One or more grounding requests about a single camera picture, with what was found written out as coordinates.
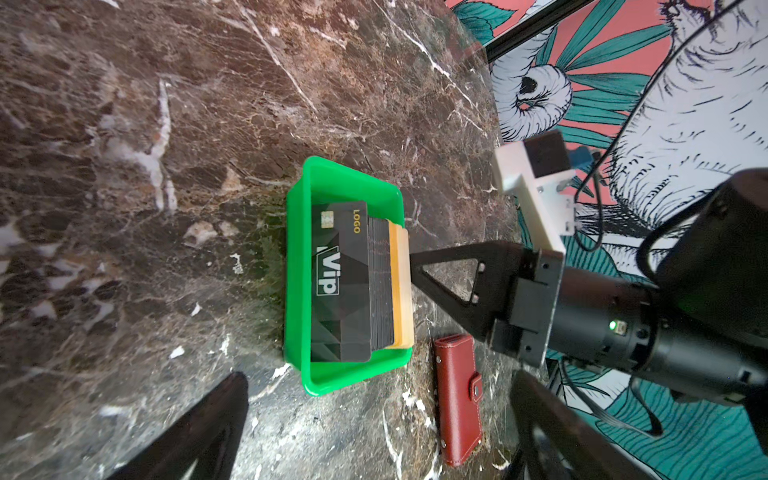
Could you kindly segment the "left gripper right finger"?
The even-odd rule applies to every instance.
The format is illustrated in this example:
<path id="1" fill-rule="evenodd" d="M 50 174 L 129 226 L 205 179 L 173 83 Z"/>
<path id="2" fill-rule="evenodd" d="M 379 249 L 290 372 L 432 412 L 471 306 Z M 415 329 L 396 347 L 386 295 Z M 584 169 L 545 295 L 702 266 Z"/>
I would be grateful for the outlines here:
<path id="1" fill-rule="evenodd" d="M 534 376 L 515 374 L 510 402 L 519 448 L 511 479 L 647 479 Z"/>

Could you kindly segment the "green plastic tray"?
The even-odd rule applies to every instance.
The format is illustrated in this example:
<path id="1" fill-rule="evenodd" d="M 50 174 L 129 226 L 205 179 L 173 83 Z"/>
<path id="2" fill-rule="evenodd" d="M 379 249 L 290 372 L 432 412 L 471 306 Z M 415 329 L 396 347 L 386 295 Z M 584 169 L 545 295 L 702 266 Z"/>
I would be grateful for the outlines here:
<path id="1" fill-rule="evenodd" d="M 286 194 L 286 287 L 284 358 L 295 367 L 307 394 L 322 396 L 401 368 L 411 348 L 388 348 L 363 363 L 314 362 L 310 358 L 311 207 L 361 200 L 376 218 L 405 226 L 401 191 L 383 180 L 319 156 L 307 158 L 299 180 Z"/>

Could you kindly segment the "stack of credit cards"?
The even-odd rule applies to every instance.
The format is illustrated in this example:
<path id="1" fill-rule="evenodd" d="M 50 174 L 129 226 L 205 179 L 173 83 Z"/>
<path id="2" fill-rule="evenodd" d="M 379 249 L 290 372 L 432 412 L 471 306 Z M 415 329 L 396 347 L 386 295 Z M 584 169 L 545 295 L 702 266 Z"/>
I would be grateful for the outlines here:
<path id="1" fill-rule="evenodd" d="M 415 342 L 409 236 L 363 201 L 312 207 L 311 359 L 363 363 Z"/>

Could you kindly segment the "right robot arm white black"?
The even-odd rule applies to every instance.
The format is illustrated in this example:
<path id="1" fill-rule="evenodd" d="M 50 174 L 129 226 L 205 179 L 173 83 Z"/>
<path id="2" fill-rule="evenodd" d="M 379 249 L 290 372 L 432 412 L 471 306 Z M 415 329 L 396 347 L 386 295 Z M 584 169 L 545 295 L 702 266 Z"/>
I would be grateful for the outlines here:
<path id="1" fill-rule="evenodd" d="M 767 172 L 740 171 L 642 242 L 645 283 L 489 241 L 415 253 L 413 283 L 492 350 L 539 367 L 554 349 L 745 408 L 767 441 Z"/>

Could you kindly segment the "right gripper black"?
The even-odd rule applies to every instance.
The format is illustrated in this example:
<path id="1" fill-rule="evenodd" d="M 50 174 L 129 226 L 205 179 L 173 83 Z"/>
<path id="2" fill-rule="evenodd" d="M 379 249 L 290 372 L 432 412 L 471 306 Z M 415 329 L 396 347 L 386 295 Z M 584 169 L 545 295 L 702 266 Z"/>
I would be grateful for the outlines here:
<path id="1" fill-rule="evenodd" d="M 511 241 L 410 255 L 412 283 L 492 350 L 539 368 L 554 321 L 565 256 Z"/>

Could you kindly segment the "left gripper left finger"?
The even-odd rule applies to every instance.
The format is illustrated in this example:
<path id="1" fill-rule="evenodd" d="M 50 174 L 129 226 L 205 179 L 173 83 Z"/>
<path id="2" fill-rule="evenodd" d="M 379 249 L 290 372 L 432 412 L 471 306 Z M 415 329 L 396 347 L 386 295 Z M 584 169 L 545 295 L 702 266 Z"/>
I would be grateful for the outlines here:
<path id="1" fill-rule="evenodd" d="M 113 479 L 229 479 L 248 412 L 248 381 L 233 372 Z"/>

